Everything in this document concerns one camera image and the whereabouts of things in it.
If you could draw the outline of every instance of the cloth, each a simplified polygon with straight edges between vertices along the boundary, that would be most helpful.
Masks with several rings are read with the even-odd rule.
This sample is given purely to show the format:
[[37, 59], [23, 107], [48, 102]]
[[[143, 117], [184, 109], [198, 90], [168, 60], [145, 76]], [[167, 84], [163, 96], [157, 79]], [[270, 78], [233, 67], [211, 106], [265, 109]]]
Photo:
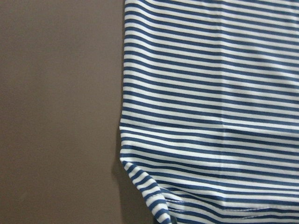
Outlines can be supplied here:
[[299, 223], [299, 1], [126, 0], [120, 130], [158, 222]]

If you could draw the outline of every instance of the striped fabric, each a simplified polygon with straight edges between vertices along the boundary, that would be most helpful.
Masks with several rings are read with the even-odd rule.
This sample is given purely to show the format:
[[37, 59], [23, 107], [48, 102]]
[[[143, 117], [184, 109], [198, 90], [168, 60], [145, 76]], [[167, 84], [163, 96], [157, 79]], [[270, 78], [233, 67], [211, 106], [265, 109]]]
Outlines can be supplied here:
[[170, 224], [299, 223], [299, 1], [126, 0], [121, 162]]

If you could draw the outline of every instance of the brown surface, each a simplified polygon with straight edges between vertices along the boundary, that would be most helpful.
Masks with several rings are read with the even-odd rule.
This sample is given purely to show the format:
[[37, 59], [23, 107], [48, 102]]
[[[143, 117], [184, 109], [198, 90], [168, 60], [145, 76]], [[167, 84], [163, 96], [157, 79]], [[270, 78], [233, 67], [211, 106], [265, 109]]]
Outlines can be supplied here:
[[118, 159], [123, 2], [0, 15], [0, 223], [152, 223]]

